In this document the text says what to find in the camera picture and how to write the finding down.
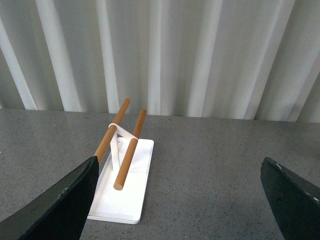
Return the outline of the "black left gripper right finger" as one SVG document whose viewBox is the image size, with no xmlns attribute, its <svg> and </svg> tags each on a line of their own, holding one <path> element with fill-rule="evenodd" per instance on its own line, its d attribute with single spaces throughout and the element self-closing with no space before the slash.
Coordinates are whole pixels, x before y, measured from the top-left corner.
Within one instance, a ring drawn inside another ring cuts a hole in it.
<svg viewBox="0 0 320 240">
<path fill-rule="evenodd" d="M 278 227 L 286 240 L 320 238 L 320 188 L 266 157 L 261 183 Z"/>
</svg>

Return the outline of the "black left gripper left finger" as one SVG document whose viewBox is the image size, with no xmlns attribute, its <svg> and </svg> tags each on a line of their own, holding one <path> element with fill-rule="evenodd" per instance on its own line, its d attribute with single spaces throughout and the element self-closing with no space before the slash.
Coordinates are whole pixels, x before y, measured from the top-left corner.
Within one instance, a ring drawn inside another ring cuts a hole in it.
<svg viewBox="0 0 320 240">
<path fill-rule="evenodd" d="M 99 178 L 92 156 L 0 223 L 2 240 L 78 240 Z"/>
</svg>

